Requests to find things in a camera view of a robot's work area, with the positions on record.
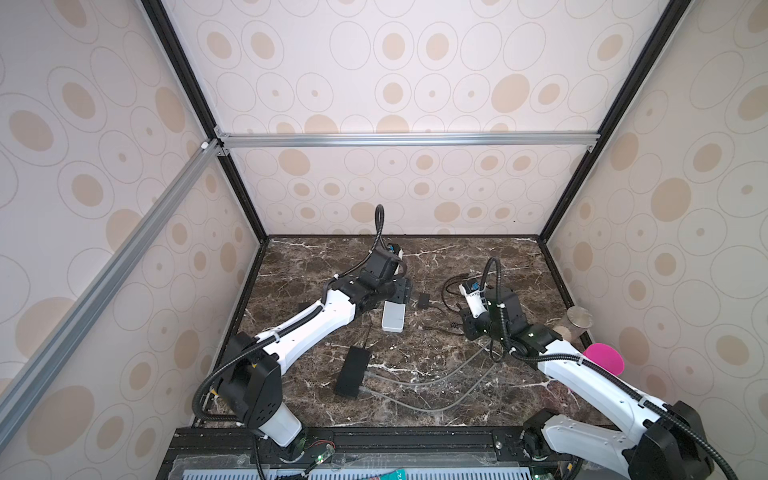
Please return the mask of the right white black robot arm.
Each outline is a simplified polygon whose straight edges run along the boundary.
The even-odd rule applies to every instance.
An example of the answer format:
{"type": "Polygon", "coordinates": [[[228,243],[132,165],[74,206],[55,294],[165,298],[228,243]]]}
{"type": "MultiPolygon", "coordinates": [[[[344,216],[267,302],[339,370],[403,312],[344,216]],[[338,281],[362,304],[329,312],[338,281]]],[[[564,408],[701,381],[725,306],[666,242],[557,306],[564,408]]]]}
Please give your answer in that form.
{"type": "Polygon", "coordinates": [[[575,392],[613,423],[598,427],[544,408],[523,426],[525,454],[534,461],[570,455],[627,479],[706,479],[736,471],[708,442],[695,409],[668,404],[626,383],[579,352],[554,329],[529,322],[515,291],[502,285],[501,262],[491,257],[479,277],[459,285],[460,315],[470,340],[489,338],[504,357],[528,364],[575,392]]]}

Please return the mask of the white network switch box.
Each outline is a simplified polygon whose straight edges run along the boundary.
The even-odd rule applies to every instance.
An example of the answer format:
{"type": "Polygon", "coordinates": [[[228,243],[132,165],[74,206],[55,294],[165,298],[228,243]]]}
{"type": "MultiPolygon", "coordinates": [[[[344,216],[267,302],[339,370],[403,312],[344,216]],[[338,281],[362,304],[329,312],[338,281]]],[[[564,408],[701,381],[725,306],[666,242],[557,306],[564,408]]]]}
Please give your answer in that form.
{"type": "Polygon", "coordinates": [[[389,333],[402,333],[405,325],[406,306],[401,303],[384,303],[381,328],[389,333]]]}

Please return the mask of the small black power adapter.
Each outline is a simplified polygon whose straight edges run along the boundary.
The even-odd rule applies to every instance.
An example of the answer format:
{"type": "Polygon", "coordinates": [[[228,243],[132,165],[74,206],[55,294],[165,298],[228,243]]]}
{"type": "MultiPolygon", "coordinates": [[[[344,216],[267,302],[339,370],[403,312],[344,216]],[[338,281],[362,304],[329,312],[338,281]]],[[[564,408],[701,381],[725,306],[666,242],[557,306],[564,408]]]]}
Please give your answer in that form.
{"type": "Polygon", "coordinates": [[[428,293],[420,293],[417,299],[417,308],[428,309],[430,306],[430,295],[428,293]]]}

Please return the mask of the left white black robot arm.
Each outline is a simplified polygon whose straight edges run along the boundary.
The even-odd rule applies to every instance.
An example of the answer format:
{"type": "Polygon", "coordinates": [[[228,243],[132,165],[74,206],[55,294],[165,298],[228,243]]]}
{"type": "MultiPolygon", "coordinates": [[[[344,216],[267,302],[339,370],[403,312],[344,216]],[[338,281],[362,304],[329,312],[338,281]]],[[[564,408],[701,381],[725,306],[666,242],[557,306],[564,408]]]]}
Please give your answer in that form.
{"type": "Polygon", "coordinates": [[[237,422],[285,449],[303,446],[306,428],[283,400],[282,377],[308,350],[364,313],[404,321],[407,265],[397,244],[382,238],[385,210],[374,210],[376,234],[366,257],[334,275],[321,297],[279,326],[256,336],[239,333],[220,366],[195,391],[191,407],[206,422],[237,422]]]}

